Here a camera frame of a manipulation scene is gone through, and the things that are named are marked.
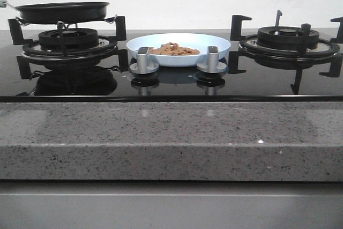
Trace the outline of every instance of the burner cap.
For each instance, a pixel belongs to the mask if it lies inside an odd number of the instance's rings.
[[[303,41],[303,29],[298,27],[272,26],[258,29],[257,44],[278,50],[297,50]],[[310,30],[308,48],[315,49],[319,41],[319,32]]]
[[[64,37],[77,37],[80,35],[84,35],[84,33],[82,32],[73,31],[73,30],[63,31],[62,34]]]
[[[295,29],[279,29],[275,32],[275,35],[282,36],[296,36],[297,30]]]

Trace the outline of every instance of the gray speckled countertop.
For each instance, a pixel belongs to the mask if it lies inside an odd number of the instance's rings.
[[[0,179],[343,181],[343,103],[0,104]]]

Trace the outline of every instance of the frying pan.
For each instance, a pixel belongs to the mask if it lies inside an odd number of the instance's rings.
[[[6,0],[0,0],[0,7],[15,9],[29,24],[57,24],[58,21],[75,24],[101,20],[106,16],[107,5],[108,2],[67,2],[14,7]]]

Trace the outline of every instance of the white plate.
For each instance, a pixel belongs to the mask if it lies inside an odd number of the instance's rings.
[[[192,67],[198,62],[203,62],[207,57],[207,47],[216,46],[219,51],[219,59],[225,57],[231,43],[223,38],[196,33],[164,33],[142,36],[130,40],[126,47],[131,56],[137,58],[137,51],[140,47],[159,48],[165,43],[178,43],[180,47],[187,47],[200,50],[200,54],[188,56],[166,56],[153,55],[149,57],[164,67]]]

